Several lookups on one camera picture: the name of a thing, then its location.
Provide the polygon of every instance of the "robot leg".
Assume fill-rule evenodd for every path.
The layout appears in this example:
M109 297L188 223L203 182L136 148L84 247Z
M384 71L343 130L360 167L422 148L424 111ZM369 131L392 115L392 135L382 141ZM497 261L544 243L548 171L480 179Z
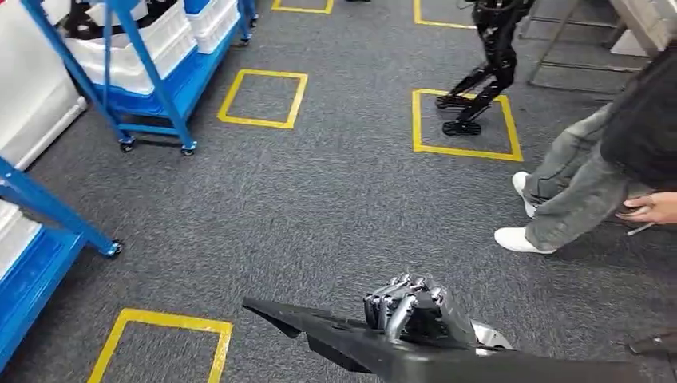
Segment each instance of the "robot leg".
M517 58L514 49L510 44L502 49L497 49L498 41L494 36L483 39L489 64L493 68L493 75L496 80L489 83L475 97L473 103L459 113L456 120L445 122L442 125L442 131L447 136L477 136L481 133L481 126L474 120L480 116L491 105L496 96L508 88L515 81L515 68L517 67Z
M479 65L477 68L473 69L473 72L471 72L468 76L461 80L461 82L454 86L453 89L449 91L449 94L439 96L437 99L435 99L435 105L439 109L469 107L473 104L473 100L463 97L461 93L478 86L484 80L489 78L491 73L492 70L489 67L489 64L484 63Z

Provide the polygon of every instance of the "white plastic bin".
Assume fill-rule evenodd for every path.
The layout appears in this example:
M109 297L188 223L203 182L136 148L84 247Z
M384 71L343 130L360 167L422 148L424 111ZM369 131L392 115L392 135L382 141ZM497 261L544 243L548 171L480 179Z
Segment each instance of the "white plastic bin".
M211 0L199 14L189 14L198 51L210 54L237 23L237 0Z
M39 223L23 216L18 206L0 200L0 279L38 233Z
M140 29L140 33L162 78L167 77L196 46L182 1L176 2L152 25ZM66 44L92 82L103 84L104 39L68 38ZM134 93L150 94L154 90L127 34L112 36L110 82Z

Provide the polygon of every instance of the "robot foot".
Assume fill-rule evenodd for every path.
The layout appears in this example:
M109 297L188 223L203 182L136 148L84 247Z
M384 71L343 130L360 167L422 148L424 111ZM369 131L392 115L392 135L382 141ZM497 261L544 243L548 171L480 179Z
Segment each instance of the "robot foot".
M435 106L439 109L467 108L473 104L473 100L457 94L446 94L435 99Z
M479 136L482 127L473 121L450 121L442 125L442 132L447 136Z

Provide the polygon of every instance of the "gray jeans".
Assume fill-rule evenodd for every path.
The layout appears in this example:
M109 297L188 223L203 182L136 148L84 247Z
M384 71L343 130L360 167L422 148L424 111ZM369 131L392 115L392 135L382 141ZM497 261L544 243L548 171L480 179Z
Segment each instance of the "gray jeans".
M570 243L600 224L628 195L648 192L600 154L609 107L566 128L527 177L525 198L538 208L526 237L539 250Z

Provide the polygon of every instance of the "blue shelf frame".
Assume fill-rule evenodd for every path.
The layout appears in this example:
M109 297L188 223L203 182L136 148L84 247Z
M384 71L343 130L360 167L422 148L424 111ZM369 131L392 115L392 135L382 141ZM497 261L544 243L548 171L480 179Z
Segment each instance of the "blue shelf frame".
M0 277L0 371L63 279L81 249L106 257L122 249L24 172L0 157L0 196L63 226L42 226L9 271Z
M49 43L54 50L61 56L61 59L64 61L66 68L68 68L73 75L73 78L75 78L82 90L87 94L94 106L104 116L109 126L113 129L118 142L121 144L121 148L132 147L135 138L130 134L131 132L142 132L178 136L182 143L181 149L184 154L192 154L197 146L197 142L192 139L191 134L188 131L186 122L195 108L197 101L200 99L202 92L207 87L207 83L216 71L216 67L221 63L225 53L228 51L231 40L235 36L235 31L240 31L242 41L249 42L251 39L249 20L258 18L258 15L255 13L253 0L238 1L240 19L237 21L236 25L228 32L226 38L213 53L197 54L196 60L198 61L197 64L200 66L200 69L197 71L198 73L191 76L190 81L178 92L178 94L172 95L167 91L165 83L160 78L160 74L157 72L157 68L152 62L150 53L148 53L148 50L141 39L137 24L130 13L130 10L136 5L137 0L106 0L106 9L110 11L106 14L105 18L105 84L104 90L100 95L96 90L94 83L87 77L83 68L78 64L77 59L61 39L59 33L49 23L40 1L22 0L22 3L38 27L47 37L47 40L49 40ZM148 73L148 77L155 86L153 95L159 99L162 110L159 114L154 113L153 116L168 118L172 123L172 127L163 128L145 124L123 123L121 114L124 114L125 111L115 109L109 105L107 97L109 93L111 12L114 12L120 20L122 29L128 34L129 41L132 43L141 63Z

